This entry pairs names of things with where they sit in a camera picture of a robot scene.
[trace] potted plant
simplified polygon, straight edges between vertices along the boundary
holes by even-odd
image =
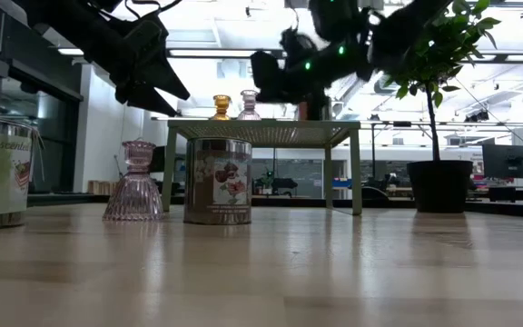
[[[440,160],[435,110],[443,101],[442,92],[459,89],[450,85],[449,80],[461,70],[460,62],[467,58],[475,65],[471,56],[482,58],[476,46],[480,37],[486,36],[496,47],[488,30],[499,21],[481,16],[488,6],[489,0],[479,0],[473,7],[465,0],[455,0],[451,10],[446,10],[425,28],[419,41],[406,54],[403,65],[385,72],[389,76],[387,85],[393,82],[400,85],[398,98],[418,92],[427,96],[433,161],[408,164],[420,212],[461,213],[464,209],[472,163]]]
[[[268,170],[268,168],[266,168],[265,174],[263,174],[260,178],[260,182],[263,185],[261,194],[271,195],[271,193],[273,191],[273,189],[271,188],[271,185],[273,184],[273,172],[270,173],[270,170]]]

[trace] pink glass candle holder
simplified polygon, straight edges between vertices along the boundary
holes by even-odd
[[[261,120],[262,118],[255,112],[255,96],[258,93],[253,90],[242,91],[243,111],[237,120]]]
[[[109,221],[162,220],[163,205],[149,164],[156,145],[145,141],[123,142],[128,173],[118,182],[103,219]]]

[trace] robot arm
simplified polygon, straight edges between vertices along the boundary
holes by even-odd
[[[330,45],[319,51],[289,29],[282,33],[281,44],[287,53],[283,69],[270,54],[253,54],[253,80],[261,89],[258,101],[307,101],[311,111],[319,110],[327,102],[324,88],[337,79],[354,73],[368,81],[375,69],[400,65],[424,27],[451,1],[414,0],[385,18],[369,8],[359,11],[356,0],[310,0],[316,33]],[[372,15],[379,18],[379,24],[370,23]]]
[[[51,26],[79,47],[84,59],[106,70],[116,85],[119,102],[175,116],[154,87],[189,98],[165,57],[169,33],[158,17],[163,8],[128,22],[106,13],[122,0],[14,1],[27,13],[30,27],[43,34]]]

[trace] shelf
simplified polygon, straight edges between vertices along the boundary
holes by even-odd
[[[168,124],[187,140],[219,137],[253,147],[306,149],[334,147],[349,137],[350,130],[360,129],[359,122],[169,120]]]

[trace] window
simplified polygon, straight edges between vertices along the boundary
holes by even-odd
[[[0,117],[35,127],[44,150],[34,150],[30,193],[71,192],[78,125],[78,104],[38,91],[30,84],[2,81]]]
[[[254,181],[272,170],[272,159],[252,160],[252,178]],[[290,193],[292,196],[311,199],[322,198],[322,160],[277,160],[274,177],[291,179],[298,185],[295,188],[279,188],[280,194]]]
[[[407,172],[408,161],[375,161],[375,181],[381,181],[385,179],[386,175],[389,174],[393,177],[393,182],[397,186],[410,186],[409,173]],[[372,161],[363,160],[360,161],[360,174],[361,180],[367,182],[372,178]]]

